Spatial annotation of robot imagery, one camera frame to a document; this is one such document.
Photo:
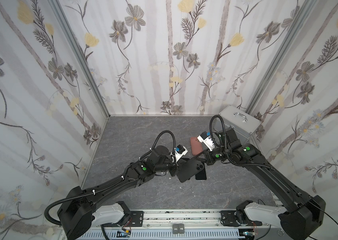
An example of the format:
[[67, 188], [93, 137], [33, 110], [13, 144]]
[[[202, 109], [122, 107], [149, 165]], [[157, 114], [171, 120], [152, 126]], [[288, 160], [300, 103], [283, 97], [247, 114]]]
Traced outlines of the black phone case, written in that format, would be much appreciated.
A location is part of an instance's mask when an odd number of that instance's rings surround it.
[[191, 158], [185, 163], [179, 165], [177, 177], [181, 183], [184, 183], [204, 169], [205, 165], [202, 161], [198, 158]]

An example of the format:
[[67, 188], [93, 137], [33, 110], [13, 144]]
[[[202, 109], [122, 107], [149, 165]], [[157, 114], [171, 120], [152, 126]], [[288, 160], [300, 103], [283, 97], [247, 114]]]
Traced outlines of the pink phone case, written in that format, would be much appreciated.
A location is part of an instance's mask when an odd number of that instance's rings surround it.
[[190, 138], [190, 143], [191, 143], [191, 150], [192, 150], [192, 155], [196, 156], [200, 153], [203, 152], [203, 145], [202, 143], [198, 140], [197, 137], [191, 137]]

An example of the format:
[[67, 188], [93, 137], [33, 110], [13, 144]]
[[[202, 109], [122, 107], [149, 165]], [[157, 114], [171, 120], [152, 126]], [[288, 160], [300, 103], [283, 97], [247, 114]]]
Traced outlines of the black smartphone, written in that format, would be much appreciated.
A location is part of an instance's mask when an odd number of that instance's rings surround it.
[[195, 175], [195, 179], [198, 181], [207, 180], [207, 173], [204, 165], [199, 166], [199, 172]]

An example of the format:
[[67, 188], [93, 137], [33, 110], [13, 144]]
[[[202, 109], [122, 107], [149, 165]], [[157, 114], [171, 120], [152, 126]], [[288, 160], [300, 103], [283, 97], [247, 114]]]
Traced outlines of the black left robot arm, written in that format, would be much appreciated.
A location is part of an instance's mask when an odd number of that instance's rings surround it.
[[175, 175], [178, 161], [187, 152], [187, 148], [176, 144], [171, 131], [162, 131], [153, 146], [137, 161], [128, 164], [120, 175], [85, 190], [80, 187], [71, 189], [64, 199], [46, 207], [44, 217], [48, 222], [61, 226], [67, 239], [76, 240], [92, 227], [97, 218], [95, 212], [107, 199], [139, 187], [152, 180], [158, 172]]

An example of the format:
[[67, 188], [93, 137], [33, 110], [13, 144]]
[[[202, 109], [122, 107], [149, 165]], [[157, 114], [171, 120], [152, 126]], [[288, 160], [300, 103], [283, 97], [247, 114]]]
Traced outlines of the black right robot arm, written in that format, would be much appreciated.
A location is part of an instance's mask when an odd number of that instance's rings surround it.
[[226, 130], [224, 119], [214, 115], [209, 123], [209, 132], [202, 138], [212, 142], [204, 151], [206, 165], [220, 161], [242, 167], [259, 178], [282, 202], [284, 210], [270, 215], [271, 210], [253, 201], [245, 201], [237, 209], [238, 224], [263, 222], [281, 228], [294, 240], [305, 240], [323, 224], [326, 202], [320, 196], [311, 196], [293, 184], [275, 169], [252, 144], [242, 145], [233, 129]]

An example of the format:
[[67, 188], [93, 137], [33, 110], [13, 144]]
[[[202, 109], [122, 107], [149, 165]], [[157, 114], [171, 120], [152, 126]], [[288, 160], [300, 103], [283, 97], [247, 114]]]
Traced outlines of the silver aluminium case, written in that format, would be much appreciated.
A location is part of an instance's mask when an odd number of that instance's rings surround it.
[[227, 106], [220, 112], [225, 125], [234, 128], [241, 135], [249, 138], [260, 126], [260, 121], [250, 114], [234, 107]]

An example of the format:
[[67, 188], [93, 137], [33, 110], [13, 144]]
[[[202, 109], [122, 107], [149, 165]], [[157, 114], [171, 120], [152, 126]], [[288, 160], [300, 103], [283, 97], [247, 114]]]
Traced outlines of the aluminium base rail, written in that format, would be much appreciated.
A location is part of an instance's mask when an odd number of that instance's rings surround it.
[[244, 240], [288, 240], [290, 237], [281, 228], [268, 223], [254, 222], [244, 226], [222, 225], [222, 213], [233, 210], [137, 210], [124, 226], [97, 225], [83, 236], [82, 240], [109, 240], [106, 230], [170, 229], [173, 234], [183, 234], [186, 229], [235, 229]]

